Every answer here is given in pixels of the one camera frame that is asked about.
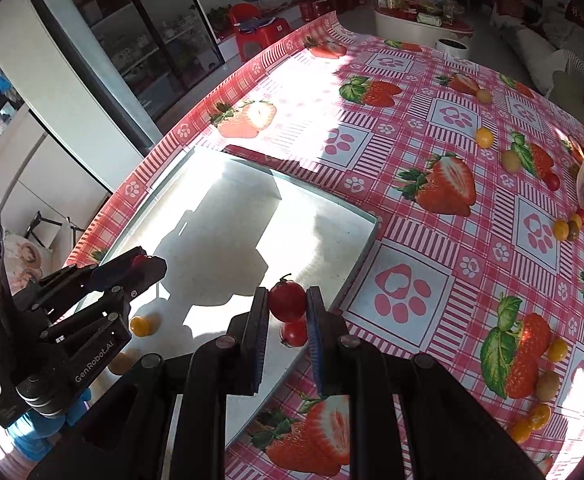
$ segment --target floor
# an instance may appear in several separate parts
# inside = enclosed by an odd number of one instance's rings
[[[501,40],[498,31],[490,26],[489,16],[477,10],[469,10],[464,15],[464,20],[474,27],[472,61],[496,70],[496,72],[504,73],[534,88],[530,74],[523,63],[518,59],[510,46]],[[341,22],[343,27],[352,32],[376,34],[374,8],[371,6],[357,7],[355,10],[339,14],[339,22]],[[303,24],[304,22],[302,20],[297,20],[297,22],[291,23],[291,27],[292,29],[296,29]],[[232,57],[232,59],[190,90],[158,120],[157,126],[161,132],[166,134],[188,111],[222,83],[224,79],[232,75],[242,64],[240,56]]]

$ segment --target red checkered tablecloth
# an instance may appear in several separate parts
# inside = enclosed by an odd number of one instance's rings
[[[315,57],[303,46],[307,36],[340,43],[347,53],[338,59]],[[442,86],[437,78],[457,72],[489,89],[491,104],[480,104],[453,85]],[[393,105],[352,102],[339,92],[351,78],[391,83],[400,93]],[[239,110],[250,100],[276,107],[271,123],[261,124],[257,136],[228,139],[210,124],[218,102]],[[489,149],[474,142],[481,126],[494,133]],[[524,169],[516,174],[502,169],[499,152],[510,148],[512,131],[552,156],[561,179],[556,192]],[[498,73],[468,60],[353,34],[331,13],[258,54],[183,117],[105,204],[68,262],[93,263],[93,255],[112,245],[167,165],[193,146],[223,150],[309,182],[381,222],[376,243],[341,305],[353,334],[393,355],[434,355],[506,428],[536,401],[531,396],[504,399],[482,377],[480,349],[497,325],[501,294],[521,300],[519,319],[536,312],[568,342],[563,361],[538,361],[541,370],[559,374],[561,386],[550,402],[549,424],[522,445],[535,461],[553,454],[548,478],[564,478],[584,455],[579,281],[584,234],[575,242],[558,243],[550,231],[555,218],[566,218],[577,207],[568,172],[573,161],[561,136],[584,144],[584,126],[540,95],[529,98]],[[396,189],[398,171],[424,170],[433,154],[447,152],[461,157],[472,173],[476,203],[469,216],[432,214]],[[269,406],[302,419],[296,412],[301,393],[315,393],[311,377],[305,358]],[[409,468],[405,440],[403,456]],[[323,478],[278,468],[247,434],[227,449],[226,476]],[[348,476],[343,466],[335,478]]]

